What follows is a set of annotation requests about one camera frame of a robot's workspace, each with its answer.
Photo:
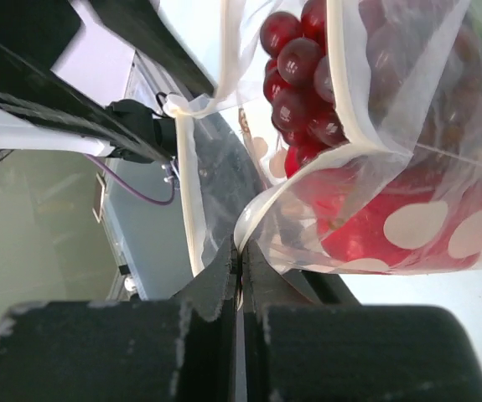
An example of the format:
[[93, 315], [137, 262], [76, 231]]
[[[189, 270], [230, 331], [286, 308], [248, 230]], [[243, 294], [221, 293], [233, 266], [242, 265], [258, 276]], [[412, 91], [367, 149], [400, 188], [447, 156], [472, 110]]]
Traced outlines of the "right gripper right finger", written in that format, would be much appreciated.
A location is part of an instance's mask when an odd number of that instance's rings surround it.
[[449, 311], [364, 306], [320, 274], [310, 300], [255, 242], [241, 271], [250, 401], [482, 401], [482, 369]]

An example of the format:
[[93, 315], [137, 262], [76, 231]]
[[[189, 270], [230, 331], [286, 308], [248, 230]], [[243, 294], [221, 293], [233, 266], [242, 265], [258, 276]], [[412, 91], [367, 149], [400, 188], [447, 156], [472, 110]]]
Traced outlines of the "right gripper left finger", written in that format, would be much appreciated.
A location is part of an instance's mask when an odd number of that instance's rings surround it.
[[0, 319], [0, 401], [230, 401], [238, 254], [159, 301], [34, 301]]

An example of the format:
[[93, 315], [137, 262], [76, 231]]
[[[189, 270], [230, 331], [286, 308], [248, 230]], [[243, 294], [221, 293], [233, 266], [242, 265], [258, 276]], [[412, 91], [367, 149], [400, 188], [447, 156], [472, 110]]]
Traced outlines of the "clear zip top bag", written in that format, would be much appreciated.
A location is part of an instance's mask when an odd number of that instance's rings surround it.
[[169, 95], [191, 269], [482, 269], [482, 1], [164, 1], [215, 80]]

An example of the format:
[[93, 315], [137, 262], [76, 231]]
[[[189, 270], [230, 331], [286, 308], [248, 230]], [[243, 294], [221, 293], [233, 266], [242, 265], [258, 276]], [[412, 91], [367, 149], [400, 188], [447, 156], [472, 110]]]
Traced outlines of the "dark purple grape bunch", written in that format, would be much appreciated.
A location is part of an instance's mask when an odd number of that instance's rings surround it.
[[[412, 69], [427, 27], [450, 1], [361, 1], [371, 69], [369, 107], [380, 121]], [[271, 58], [265, 66], [263, 93], [272, 105], [272, 124], [287, 143], [287, 177], [325, 150], [347, 141], [335, 110], [328, 51], [326, 3], [308, 1], [300, 16], [272, 13], [260, 40]], [[453, 42], [433, 105], [417, 141], [457, 152], [473, 112], [482, 106], [482, 41], [466, 18]]]

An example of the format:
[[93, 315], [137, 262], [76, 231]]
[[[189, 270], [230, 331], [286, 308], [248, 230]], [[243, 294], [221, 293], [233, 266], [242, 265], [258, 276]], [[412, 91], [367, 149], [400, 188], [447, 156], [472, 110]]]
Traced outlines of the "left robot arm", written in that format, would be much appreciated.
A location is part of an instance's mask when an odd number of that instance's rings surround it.
[[[93, 1], [107, 29], [197, 94], [213, 84], [169, 32], [149, 1]], [[82, 22], [67, 1], [0, 1], [0, 111], [130, 162], [168, 162], [177, 152], [174, 121], [135, 100], [101, 106], [52, 70]]]

